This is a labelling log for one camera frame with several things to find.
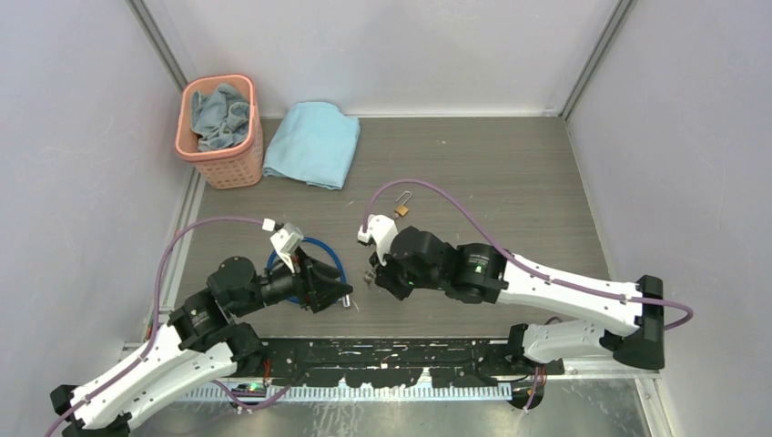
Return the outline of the blue cable bike lock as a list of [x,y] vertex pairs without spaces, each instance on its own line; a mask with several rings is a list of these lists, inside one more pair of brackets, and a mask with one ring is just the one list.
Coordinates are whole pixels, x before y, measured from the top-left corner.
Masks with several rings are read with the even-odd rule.
[[[340,282],[341,283],[348,283],[347,275],[345,272],[345,269],[343,267],[343,264],[340,260],[340,257],[337,255],[337,253],[334,251],[332,247],[324,243],[323,241],[315,238],[305,237],[302,241],[304,244],[310,244],[313,246],[316,246],[317,248],[320,248],[324,250],[333,261],[335,267],[340,273]],[[269,255],[268,261],[266,263],[266,268],[271,269],[276,263],[277,263],[277,252],[272,251]],[[353,302],[351,300],[351,297],[349,295],[344,296],[340,299],[340,305],[344,309],[350,309],[353,306]]]

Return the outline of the small brass padlock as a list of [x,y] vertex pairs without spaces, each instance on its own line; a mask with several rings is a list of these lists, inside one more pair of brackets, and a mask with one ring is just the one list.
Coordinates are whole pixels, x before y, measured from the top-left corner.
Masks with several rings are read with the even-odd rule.
[[408,214],[409,208],[407,203],[411,197],[412,193],[409,190],[405,190],[395,199],[396,206],[393,211],[393,217],[395,219],[401,219]]

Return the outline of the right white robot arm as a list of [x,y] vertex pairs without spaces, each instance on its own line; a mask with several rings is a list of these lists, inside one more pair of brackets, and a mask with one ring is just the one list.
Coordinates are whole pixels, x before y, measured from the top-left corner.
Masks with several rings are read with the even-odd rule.
[[615,282],[504,256],[483,243],[452,246],[415,227],[359,231],[373,246],[375,284],[398,300],[416,289],[439,290],[467,304],[524,305],[567,316],[555,324],[511,328],[505,360],[520,374],[564,357],[610,356],[642,370],[665,366],[664,283],[651,275]]

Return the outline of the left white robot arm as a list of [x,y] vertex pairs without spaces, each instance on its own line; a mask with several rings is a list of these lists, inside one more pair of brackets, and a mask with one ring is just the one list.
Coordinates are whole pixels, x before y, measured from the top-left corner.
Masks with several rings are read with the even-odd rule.
[[267,353],[238,317],[289,298],[314,313],[353,291],[338,269],[297,249],[290,264],[257,271],[251,260],[231,257],[153,329],[142,347],[103,375],[50,393],[66,423],[65,436],[128,436],[177,397],[200,384],[265,370]]

